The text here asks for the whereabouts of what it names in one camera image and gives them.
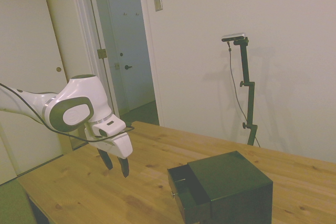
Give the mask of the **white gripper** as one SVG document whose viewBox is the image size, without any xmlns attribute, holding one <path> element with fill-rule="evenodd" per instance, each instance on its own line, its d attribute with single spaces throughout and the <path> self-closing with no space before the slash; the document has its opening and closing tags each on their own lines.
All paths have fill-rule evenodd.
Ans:
<svg viewBox="0 0 336 224">
<path fill-rule="evenodd" d="M 121 133 L 125 128 L 121 127 L 93 127 L 85 128 L 85 135 L 89 144 L 98 148 L 108 170 L 113 169 L 113 163 L 108 155 L 112 154 L 118 157 L 123 176 L 129 176 L 129 161 L 127 157 L 132 153 L 133 148 L 130 137 L 127 133 Z"/>
</svg>

